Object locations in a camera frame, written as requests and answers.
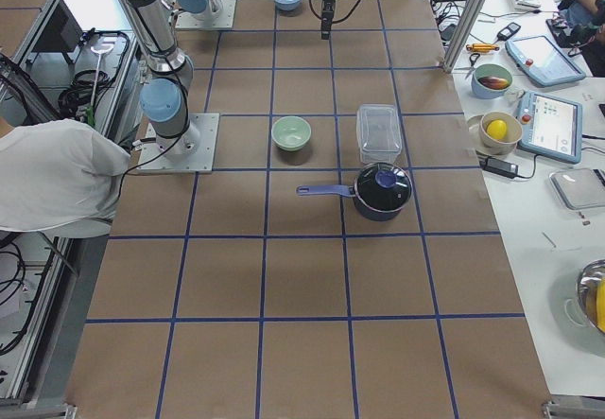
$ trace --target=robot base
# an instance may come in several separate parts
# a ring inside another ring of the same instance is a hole
[[[196,19],[189,12],[184,12],[179,15],[176,29],[181,30],[216,30],[216,29],[231,29],[233,28],[233,18],[235,17],[236,0],[222,0],[223,9],[216,17],[208,17],[207,19]]]
[[[189,155],[175,158],[161,156],[155,161],[137,167],[141,173],[210,173],[215,159],[216,134],[218,133],[218,113],[190,113],[190,124],[199,130],[199,146]],[[146,137],[155,137],[155,130],[149,124]],[[150,161],[160,154],[155,143],[143,145],[139,164]]]

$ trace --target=pot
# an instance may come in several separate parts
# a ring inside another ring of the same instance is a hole
[[[355,208],[364,218],[384,221],[399,214],[412,195],[412,185],[400,167],[379,162],[361,170],[353,186],[300,185],[296,193],[300,196],[340,195],[353,198]]]

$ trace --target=blue handle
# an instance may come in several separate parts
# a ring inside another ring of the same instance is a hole
[[[355,193],[348,185],[299,185],[296,188],[298,195],[340,195],[341,197],[354,197]]]

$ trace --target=metal bowl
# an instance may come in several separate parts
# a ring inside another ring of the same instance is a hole
[[[603,279],[605,279],[605,260],[594,261],[579,274],[576,291],[579,308],[584,316],[601,336],[605,337],[605,332],[596,325],[596,289]]]

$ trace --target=power adapter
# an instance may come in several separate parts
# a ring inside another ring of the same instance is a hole
[[[519,171],[519,166],[517,164],[511,164],[510,162],[501,161],[500,159],[496,159],[495,157],[486,157],[482,159],[479,164],[481,168],[485,171],[489,171],[490,173],[494,173],[496,175],[504,176],[505,178],[514,179],[519,175],[517,174]]]

